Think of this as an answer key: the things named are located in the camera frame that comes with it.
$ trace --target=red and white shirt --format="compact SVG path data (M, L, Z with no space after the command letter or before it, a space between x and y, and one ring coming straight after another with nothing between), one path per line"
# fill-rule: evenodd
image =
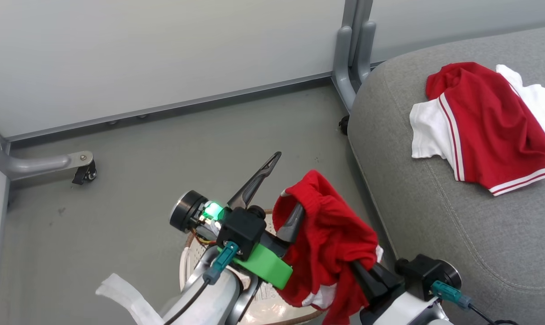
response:
M410 113L413 158L446 159L456 181L494 195L545 178L545 88L504 65L449 64L427 79Z

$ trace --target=white basket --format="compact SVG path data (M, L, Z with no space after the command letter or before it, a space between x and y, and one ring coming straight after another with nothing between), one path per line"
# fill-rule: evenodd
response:
M266 210L266 230L275 234L272 226L272 210ZM180 257L180 290L188 277L194 271L194 267L204 254L205 248L190 234L186 247ZM249 278L236 272L244 286L249 284ZM263 283L256 292L252 303L248 307L240 325L295 325L305 323L322 315L312 307L297 308L290 306L276 292L272 284Z

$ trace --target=green light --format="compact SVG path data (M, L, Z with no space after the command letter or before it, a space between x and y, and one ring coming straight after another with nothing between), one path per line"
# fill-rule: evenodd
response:
M211 202L205 209L204 212L202 212L202 215L206 218L210 218L212 220L218 220L220 212L222 212L223 208L218 205L216 202Z

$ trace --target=caster wheel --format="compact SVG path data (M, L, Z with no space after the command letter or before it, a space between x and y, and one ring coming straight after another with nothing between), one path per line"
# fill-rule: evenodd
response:
M344 135L349 135L349 133L348 133L348 131L349 131L348 130L349 129L349 117L350 117L350 115L347 115L347 116L343 117L342 120L340 120L340 122L339 122L340 131Z
M88 183L93 181L97 176L98 172L95 169L95 161L92 160L89 165L78 168L72 183L82 185L85 181Z

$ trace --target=gray sofa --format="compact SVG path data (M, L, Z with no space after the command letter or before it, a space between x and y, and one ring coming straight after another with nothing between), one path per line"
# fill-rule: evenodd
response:
M397 257L424 253L462 275L465 294L493 319L545 325L545 180L493 197L457 182L439 157L411 158L409 112L446 64L506 64L545 87L545 28L435 46L379 65L363 83L349 139ZM444 304L456 325L486 324Z

